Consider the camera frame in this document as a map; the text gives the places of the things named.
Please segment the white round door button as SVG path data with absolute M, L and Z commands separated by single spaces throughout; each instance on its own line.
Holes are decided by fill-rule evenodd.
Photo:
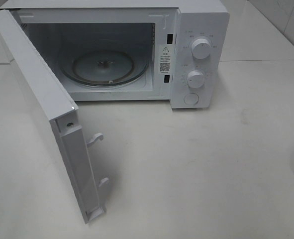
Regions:
M 198 94 L 195 93 L 189 93 L 185 95 L 184 97 L 184 102 L 186 105 L 194 106 L 198 103 L 199 101 L 199 96 Z

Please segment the white round knob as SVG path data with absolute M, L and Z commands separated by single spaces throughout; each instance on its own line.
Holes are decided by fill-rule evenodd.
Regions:
M 193 40 L 190 47 L 193 57 L 202 60 L 210 55 L 212 42 L 209 38 L 202 36 Z
M 200 88 L 205 82 L 204 73 L 201 71 L 193 70 L 187 75 L 187 84 L 190 88 Z

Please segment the white microwave door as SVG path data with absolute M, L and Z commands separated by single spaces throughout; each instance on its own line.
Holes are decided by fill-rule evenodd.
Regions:
M 78 106 L 67 93 L 21 27 L 18 15 L 0 10 L 0 40 L 38 131 L 50 149 L 59 151 L 85 223 L 105 212 L 107 177 L 96 181 L 88 148 L 102 133 L 86 141 Z

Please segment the white warning label sticker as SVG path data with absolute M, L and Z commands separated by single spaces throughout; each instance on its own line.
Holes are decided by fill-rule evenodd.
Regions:
M 163 44 L 159 46 L 159 73 L 170 73 L 171 71 L 171 55 L 173 53 L 171 44 Z

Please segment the glass microwave turntable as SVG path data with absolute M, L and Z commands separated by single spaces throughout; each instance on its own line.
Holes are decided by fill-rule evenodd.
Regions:
M 113 87 L 135 81 L 149 66 L 143 55 L 116 50 L 93 50 L 61 55 L 61 71 L 71 80 L 91 87 Z

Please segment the white microwave oven body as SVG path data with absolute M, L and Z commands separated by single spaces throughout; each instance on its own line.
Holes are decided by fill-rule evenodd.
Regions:
M 8 0 L 0 10 L 18 15 L 21 27 L 75 102 L 167 100 L 174 109 L 210 104 L 229 13 L 218 0 Z M 195 59 L 190 44 L 205 36 L 211 53 Z M 170 73 L 159 73 L 159 46 L 171 44 Z M 91 87 L 61 71 L 60 56 L 93 50 L 143 55 L 149 62 L 135 81 L 113 87 Z M 187 84 L 189 72 L 204 73 L 197 89 Z M 199 96 L 186 105 L 185 95 Z

